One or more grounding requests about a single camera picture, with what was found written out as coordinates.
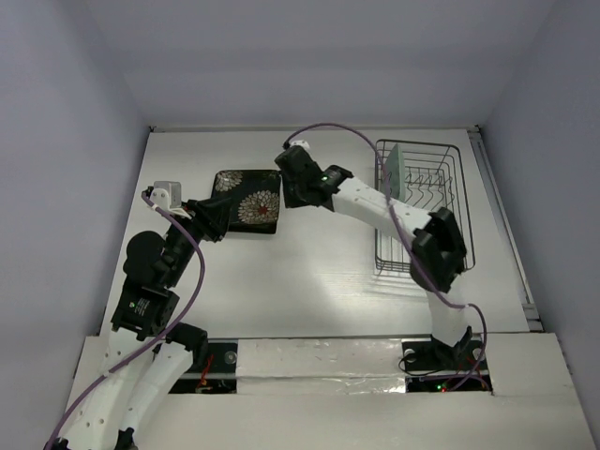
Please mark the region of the black floral square plate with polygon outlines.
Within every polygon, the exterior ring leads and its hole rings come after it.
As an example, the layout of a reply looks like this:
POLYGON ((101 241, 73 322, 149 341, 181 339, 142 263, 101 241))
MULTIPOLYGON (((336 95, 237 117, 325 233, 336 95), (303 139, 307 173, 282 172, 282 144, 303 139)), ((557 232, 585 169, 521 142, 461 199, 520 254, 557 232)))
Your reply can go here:
POLYGON ((275 234, 280 210, 281 176, 275 170, 222 170, 212 196, 230 199, 230 233, 275 234))

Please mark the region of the pale green plate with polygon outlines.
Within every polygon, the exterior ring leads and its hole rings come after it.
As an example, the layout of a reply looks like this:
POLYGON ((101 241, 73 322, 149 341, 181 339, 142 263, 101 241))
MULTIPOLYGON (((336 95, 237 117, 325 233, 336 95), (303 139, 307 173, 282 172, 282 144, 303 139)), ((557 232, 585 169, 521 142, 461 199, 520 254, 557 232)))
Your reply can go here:
POLYGON ((384 164, 385 180, 389 187, 389 194, 393 199, 404 202, 407 197, 406 167, 404 154, 398 143, 387 153, 384 164))

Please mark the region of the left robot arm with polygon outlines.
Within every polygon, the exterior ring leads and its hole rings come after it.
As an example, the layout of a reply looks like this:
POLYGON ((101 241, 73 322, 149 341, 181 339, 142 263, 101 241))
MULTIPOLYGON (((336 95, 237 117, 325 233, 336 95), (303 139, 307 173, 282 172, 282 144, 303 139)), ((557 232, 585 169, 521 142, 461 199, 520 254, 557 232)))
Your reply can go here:
POLYGON ((142 200, 170 228, 165 235, 140 232, 128 242, 126 278, 97 378, 67 408, 48 449, 135 448, 177 380, 206 362, 207 334, 183 321, 173 289, 191 258, 203 257, 200 243, 223 239, 232 203, 176 203, 158 187, 145 190, 142 200))

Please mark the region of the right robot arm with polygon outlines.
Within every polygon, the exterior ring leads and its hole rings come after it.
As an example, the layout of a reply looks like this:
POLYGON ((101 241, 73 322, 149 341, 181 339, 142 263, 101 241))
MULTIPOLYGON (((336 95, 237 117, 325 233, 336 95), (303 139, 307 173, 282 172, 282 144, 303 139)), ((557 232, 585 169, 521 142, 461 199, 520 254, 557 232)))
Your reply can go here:
POLYGON ((431 355, 441 367, 460 362, 473 331, 466 304, 452 285, 465 271, 466 246, 452 211, 410 206, 370 187, 337 165, 322 169, 304 141, 286 143, 275 162, 287 208, 323 207, 354 218, 396 239, 410 257, 412 280, 426 291, 431 318, 431 355))

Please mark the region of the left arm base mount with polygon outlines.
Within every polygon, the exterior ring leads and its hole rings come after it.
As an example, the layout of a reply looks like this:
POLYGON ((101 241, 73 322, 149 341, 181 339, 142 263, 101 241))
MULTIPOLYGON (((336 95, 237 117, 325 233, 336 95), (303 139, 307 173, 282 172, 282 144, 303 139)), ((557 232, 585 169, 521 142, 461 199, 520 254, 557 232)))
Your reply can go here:
POLYGON ((234 374, 237 364, 238 341, 211 339, 205 330, 182 323, 177 324, 165 337, 166 343, 177 343, 192 353, 192 366, 188 373, 203 371, 217 374, 234 374))

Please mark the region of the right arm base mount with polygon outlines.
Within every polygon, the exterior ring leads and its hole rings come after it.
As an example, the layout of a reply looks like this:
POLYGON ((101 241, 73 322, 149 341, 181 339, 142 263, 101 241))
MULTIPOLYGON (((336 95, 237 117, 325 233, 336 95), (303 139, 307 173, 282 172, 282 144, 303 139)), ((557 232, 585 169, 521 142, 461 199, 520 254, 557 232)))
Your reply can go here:
POLYGON ((405 339, 401 342, 398 367, 409 375, 459 371, 474 361, 481 349, 482 341, 473 336, 471 328, 454 347, 433 337, 405 339))

